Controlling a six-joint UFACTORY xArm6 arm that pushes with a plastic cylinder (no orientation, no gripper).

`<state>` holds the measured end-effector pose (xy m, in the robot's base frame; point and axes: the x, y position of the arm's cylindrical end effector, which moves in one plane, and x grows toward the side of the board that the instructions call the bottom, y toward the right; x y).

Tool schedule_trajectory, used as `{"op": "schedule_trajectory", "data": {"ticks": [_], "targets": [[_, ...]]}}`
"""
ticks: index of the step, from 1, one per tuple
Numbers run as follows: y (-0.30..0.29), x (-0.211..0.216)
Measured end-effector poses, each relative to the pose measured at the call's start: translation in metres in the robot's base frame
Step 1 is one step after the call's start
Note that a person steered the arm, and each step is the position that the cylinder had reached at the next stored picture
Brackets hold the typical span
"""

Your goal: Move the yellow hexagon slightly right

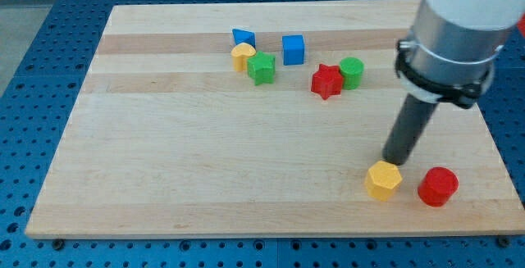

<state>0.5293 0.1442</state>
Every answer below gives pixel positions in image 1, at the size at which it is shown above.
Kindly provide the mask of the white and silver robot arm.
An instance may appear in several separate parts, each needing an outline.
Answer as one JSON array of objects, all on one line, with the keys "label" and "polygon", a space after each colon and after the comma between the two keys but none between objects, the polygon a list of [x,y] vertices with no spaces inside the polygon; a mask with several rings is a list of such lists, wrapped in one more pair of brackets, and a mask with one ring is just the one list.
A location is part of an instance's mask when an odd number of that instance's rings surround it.
[{"label": "white and silver robot arm", "polygon": [[408,99],[468,109],[491,86],[495,58],[524,0],[421,0],[395,69]]}]

